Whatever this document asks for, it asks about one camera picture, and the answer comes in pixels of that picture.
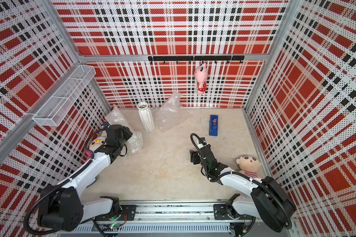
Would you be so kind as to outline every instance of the plastic wrap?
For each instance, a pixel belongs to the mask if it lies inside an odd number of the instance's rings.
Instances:
[[[170,130],[191,117],[191,114],[182,106],[182,94],[174,92],[169,99],[156,112],[156,126],[163,132]]]
[[[128,149],[127,155],[125,156],[126,158],[128,157],[128,154],[134,154],[138,151],[141,151],[143,145],[142,133],[135,132],[133,128],[129,126],[128,122],[125,120],[118,107],[115,106],[114,109],[107,116],[105,116],[105,120],[111,125],[120,124],[122,126],[128,127],[129,130],[133,133],[132,137],[125,142],[125,145],[127,145]]]

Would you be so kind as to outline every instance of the white wire basket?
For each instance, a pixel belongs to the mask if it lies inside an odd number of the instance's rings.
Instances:
[[[74,66],[75,70],[60,88],[47,100],[33,116],[40,126],[59,126],[84,88],[95,76],[93,66]]]

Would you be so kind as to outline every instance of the perforated wall panel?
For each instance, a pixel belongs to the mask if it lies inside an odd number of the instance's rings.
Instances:
[[[193,77],[200,62],[94,62],[95,79],[111,105],[136,107],[146,101],[160,107],[175,91],[187,107],[244,107],[262,61],[209,61],[207,90],[197,95]]]
[[[52,0],[83,55],[261,54],[286,1]]]
[[[249,114],[307,236],[356,236],[356,1],[301,2]]]
[[[105,110],[88,85],[58,127],[35,125],[0,165],[0,236],[26,236],[24,215],[48,184],[85,161],[83,144],[104,121]],[[31,216],[36,228],[37,213]]]
[[[0,141],[74,62],[39,1],[0,1]]]

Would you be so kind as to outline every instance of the yellow plush toy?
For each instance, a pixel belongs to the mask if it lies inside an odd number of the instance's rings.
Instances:
[[[240,167],[240,173],[247,175],[251,178],[260,178],[256,173],[262,164],[256,158],[250,155],[243,155],[236,160],[236,163]]]

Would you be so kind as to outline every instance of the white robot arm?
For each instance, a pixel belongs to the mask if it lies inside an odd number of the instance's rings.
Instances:
[[[193,164],[202,165],[204,176],[210,182],[231,186],[247,195],[233,195],[227,201],[223,215],[230,219],[238,219],[244,214],[260,217],[276,232],[283,228],[291,229],[290,217],[296,211],[296,206],[272,177],[251,178],[236,172],[215,159],[211,145],[207,144],[204,138],[196,134],[191,134],[190,138],[197,149],[190,150],[190,160]]]
[[[41,191],[40,199],[24,218],[24,229],[30,234],[44,235],[58,230],[72,231],[81,222],[95,216],[107,213],[113,216],[120,215],[118,198],[105,196],[88,203],[82,203],[79,198],[84,189],[95,181],[95,177],[104,168],[114,162],[119,155],[124,156],[121,151],[126,148],[125,142],[132,136],[128,127],[108,123],[104,123],[103,127],[106,128],[96,131],[85,142],[85,150],[90,156],[86,163],[62,182],[55,186],[48,185]],[[101,131],[106,131],[107,137],[96,138],[87,149],[88,141]],[[39,206],[38,226],[52,228],[52,230],[38,231],[30,227],[29,218],[37,206]]]

